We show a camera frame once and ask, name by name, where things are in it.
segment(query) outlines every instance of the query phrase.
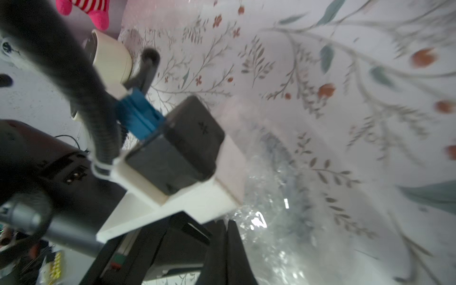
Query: black corrugated hose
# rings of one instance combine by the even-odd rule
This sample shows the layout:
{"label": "black corrugated hose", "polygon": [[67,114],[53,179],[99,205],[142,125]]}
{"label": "black corrugated hose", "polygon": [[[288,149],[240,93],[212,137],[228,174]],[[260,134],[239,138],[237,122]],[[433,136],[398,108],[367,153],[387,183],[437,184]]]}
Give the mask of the black corrugated hose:
{"label": "black corrugated hose", "polygon": [[119,155],[120,134],[110,95],[48,1],[0,0],[0,30],[76,106],[98,161],[111,164]]}

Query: red and white striped fabric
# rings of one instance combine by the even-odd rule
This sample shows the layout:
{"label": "red and white striped fabric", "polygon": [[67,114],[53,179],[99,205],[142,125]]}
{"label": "red and white striped fabric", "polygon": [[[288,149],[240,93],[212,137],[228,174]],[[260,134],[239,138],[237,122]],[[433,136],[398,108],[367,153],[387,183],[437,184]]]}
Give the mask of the red and white striped fabric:
{"label": "red and white striped fabric", "polygon": [[108,9],[106,1],[107,0],[71,0],[71,3],[88,14],[90,11],[106,12]]}
{"label": "red and white striped fabric", "polygon": [[84,11],[97,29],[104,31],[109,27],[109,0],[56,0],[57,11],[65,16],[73,5]]}

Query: clear plastic wrap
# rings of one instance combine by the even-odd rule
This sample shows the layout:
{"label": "clear plastic wrap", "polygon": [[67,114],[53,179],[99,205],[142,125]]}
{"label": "clear plastic wrap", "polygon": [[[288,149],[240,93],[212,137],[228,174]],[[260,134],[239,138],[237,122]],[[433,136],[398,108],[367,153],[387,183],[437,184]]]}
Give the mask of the clear plastic wrap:
{"label": "clear plastic wrap", "polygon": [[260,284],[340,284],[350,254],[336,236],[323,194],[312,186],[273,125],[240,97],[214,111],[245,154],[244,205],[225,218],[236,221]]}

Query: black cable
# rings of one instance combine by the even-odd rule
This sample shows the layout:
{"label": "black cable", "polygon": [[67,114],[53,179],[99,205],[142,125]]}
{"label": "black cable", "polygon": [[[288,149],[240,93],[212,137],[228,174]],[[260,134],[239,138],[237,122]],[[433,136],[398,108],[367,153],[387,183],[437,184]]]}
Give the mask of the black cable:
{"label": "black cable", "polygon": [[81,147],[80,147],[79,144],[78,144],[78,141],[77,141],[75,138],[73,138],[72,136],[70,136],[70,135],[56,135],[54,138],[58,138],[58,137],[61,137],[61,136],[67,136],[67,137],[69,137],[69,138],[72,138],[73,141],[74,141],[74,142],[76,143],[76,145],[78,146],[78,148],[81,149]]}

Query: blue plastic clip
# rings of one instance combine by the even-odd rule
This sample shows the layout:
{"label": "blue plastic clip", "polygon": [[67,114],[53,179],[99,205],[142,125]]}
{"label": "blue plastic clip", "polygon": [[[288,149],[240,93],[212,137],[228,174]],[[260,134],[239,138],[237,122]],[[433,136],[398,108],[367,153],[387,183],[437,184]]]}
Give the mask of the blue plastic clip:
{"label": "blue plastic clip", "polygon": [[116,113],[119,122],[139,140],[149,137],[166,120],[138,88],[117,102]]}

